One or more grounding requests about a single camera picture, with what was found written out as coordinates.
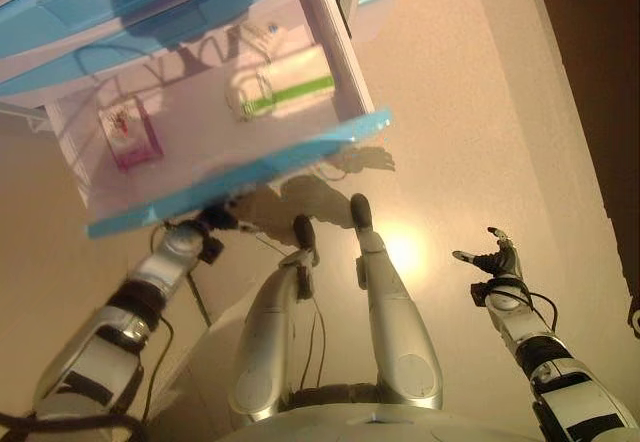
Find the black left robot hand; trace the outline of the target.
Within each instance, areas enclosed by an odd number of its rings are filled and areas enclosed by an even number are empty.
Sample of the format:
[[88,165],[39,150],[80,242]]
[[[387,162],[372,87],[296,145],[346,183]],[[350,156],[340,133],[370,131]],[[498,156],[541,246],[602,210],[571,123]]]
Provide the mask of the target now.
[[250,233],[253,230],[250,224],[239,221],[225,204],[214,204],[204,208],[195,217],[195,221],[207,232],[235,230]]

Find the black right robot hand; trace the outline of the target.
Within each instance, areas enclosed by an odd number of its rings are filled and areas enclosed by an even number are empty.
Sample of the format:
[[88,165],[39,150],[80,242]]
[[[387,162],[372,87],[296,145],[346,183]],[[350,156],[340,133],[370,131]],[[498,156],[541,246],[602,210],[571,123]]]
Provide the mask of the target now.
[[497,252],[474,255],[456,250],[452,252],[452,256],[459,261],[479,268],[494,278],[513,278],[522,281],[520,258],[510,237],[496,227],[488,227],[487,231],[496,238]]

